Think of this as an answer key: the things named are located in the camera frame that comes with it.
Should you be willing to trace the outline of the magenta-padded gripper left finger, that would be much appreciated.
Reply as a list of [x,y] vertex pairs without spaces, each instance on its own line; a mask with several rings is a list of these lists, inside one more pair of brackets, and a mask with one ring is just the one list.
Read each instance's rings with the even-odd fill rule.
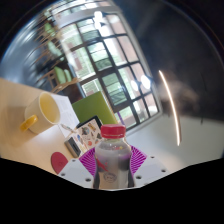
[[84,188],[93,188],[96,173],[95,149],[84,153],[79,159],[71,159],[58,176]]

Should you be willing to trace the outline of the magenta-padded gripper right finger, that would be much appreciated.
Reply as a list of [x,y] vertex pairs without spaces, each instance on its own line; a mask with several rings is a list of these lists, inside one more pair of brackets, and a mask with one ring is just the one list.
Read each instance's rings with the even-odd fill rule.
[[130,187],[143,187],[170,174],[155,156],[146,155],[134,146],[131,149]]

